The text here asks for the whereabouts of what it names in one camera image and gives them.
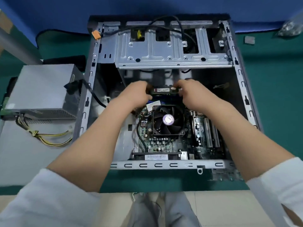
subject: floor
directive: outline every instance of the floor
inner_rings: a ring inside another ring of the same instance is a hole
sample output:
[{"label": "floor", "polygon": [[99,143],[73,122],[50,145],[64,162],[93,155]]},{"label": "floor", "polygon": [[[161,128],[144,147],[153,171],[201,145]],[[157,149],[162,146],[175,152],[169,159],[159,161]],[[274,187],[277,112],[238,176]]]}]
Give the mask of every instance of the floor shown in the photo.
[{"label": "floor", "polygon": [[[195,191],[185,192],[194,213],[202,226],[211,227],[274,227],[249,190],[240,191]],[[162,208],[159,219],[164,226],[164,202],[159,193],[149,193],[152,201]],[[15,195],[0,196],[0,212]],[[96,218],[95,227],[124,227],[129,219],[132,205],[131,193],[104,193]]]}]

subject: metal chassis frame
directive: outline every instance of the metal chassis frame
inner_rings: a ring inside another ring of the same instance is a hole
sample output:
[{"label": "metal chassis frame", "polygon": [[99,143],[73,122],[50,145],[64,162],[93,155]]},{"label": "metal chassis frame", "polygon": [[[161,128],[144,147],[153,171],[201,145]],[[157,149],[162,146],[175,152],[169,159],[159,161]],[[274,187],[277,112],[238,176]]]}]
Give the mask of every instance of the metal chassis frame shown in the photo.
[{"label": "metal chassis frame", "polygon": [[[251,87],[248,81],[247,74],[244,69],[243,58],[239,49],[237,48],[235,38],[235,33],[232,29],[232,24],[229,20],[222,21],[225,29],[226,27],[229,29],[225,31],[227,34],[228,44],[231,52],[231,56],[233,59],[234,67],[237,72],[237,79],[239,82],[243,102],[245,96],[249,100],[249,105],[244,103],[248,121],[254,125],[257,129],[263,132],[263,127],[261,125],[259,113],[256,108],[255,99],[252,95]],[[98,24],[96,22],[89,23],[91,27],[94,29],[98,28]],[[89,82],[91,86],[94,84],[95,72],[96,72],[96,63],[98,60],[98,50],[100,46],[100,39],[94,40],[92,38],[90,43],[90,51],[89,57],[87,60],[87,66],[85,69],[85,79]],[[81,94],[79,111],[77,115],[75,131],[73,136],[73,141],[76,140],[80,135],[82,135],[87,129],[87,120],[90,109],[92,95],[89,91],[86,91]],[[85,101],[89,100],[88,107],[85,107]],[[233,161],[229,160],[166,160],[166,161],[119,161],[113,162],[111,164],[111,169],[197,169],[198,174],[202,174],[203,169],[226,169],[229,172],[237,171]]]}]

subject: pcie slot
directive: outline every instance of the pcie slot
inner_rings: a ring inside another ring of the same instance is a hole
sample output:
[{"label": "pcie slot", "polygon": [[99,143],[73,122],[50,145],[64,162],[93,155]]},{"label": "pcie slot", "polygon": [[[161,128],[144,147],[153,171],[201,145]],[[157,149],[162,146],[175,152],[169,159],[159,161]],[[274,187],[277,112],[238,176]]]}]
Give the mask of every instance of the pcie slot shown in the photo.
[{"label": "pcie slot", "polygon": [[214,136],[214,146],[215,147],[220,147],[220,141],[219,141],[219,135],[218,135],[218,130],[214,126],[213,123],[211,123],[211,128],[212,128],[212,134]]},{"label": "pcie slot", "polygon": [[204,122],[204,127],[205,127],[207,147],[211,148],[213,146],[212,146],[212,138],[211,138],[211,132],[210,132],[209,119],[208,118],[204,118],[203,122]]}]

